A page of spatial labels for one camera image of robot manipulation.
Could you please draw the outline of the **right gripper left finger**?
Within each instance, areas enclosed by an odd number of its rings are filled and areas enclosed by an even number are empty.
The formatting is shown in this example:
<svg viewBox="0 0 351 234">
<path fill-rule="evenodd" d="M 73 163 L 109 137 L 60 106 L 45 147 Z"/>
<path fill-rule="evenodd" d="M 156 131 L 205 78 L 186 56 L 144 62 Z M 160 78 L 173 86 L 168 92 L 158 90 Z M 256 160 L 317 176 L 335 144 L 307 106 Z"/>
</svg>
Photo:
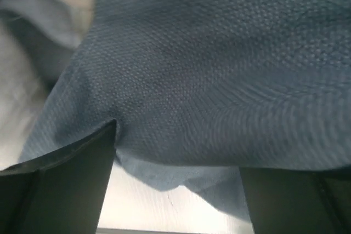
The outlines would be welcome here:
<svg viewBox="0 0 351 234">
<path fill-rule="evenodd" d="M 96 233 L 116 124 L 1 171 L 1 233 Z"/>
</svg>

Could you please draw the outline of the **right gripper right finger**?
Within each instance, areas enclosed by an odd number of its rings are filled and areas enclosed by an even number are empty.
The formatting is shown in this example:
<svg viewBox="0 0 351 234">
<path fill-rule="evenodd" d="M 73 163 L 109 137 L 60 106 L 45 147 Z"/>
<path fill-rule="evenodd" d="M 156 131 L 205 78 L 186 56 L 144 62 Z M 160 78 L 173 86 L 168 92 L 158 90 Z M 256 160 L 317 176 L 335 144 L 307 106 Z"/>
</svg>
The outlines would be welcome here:
<svg viewBox="0 0 351 234">
<path fill-rule="evenodd" d="M 350 233 L 350 168 L 241 168 L 240 174 L 255 233 Z"/>
</svg>

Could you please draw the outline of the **blue beige striped pillowcase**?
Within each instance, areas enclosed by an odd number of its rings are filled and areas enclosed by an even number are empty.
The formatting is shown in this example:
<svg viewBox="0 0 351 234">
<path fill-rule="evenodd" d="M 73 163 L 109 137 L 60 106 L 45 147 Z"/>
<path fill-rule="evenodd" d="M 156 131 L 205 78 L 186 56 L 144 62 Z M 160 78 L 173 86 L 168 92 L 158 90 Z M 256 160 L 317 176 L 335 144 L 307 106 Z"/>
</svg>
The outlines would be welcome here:
<svg viewBox="0 0 351 234">
<path fill-rule="evenodd" d="M 111 122 L 128 174 L 248 219 L 240 167 L 350 166 L 350 0 L 96 0 L 19 162 Z"/>
</svg>

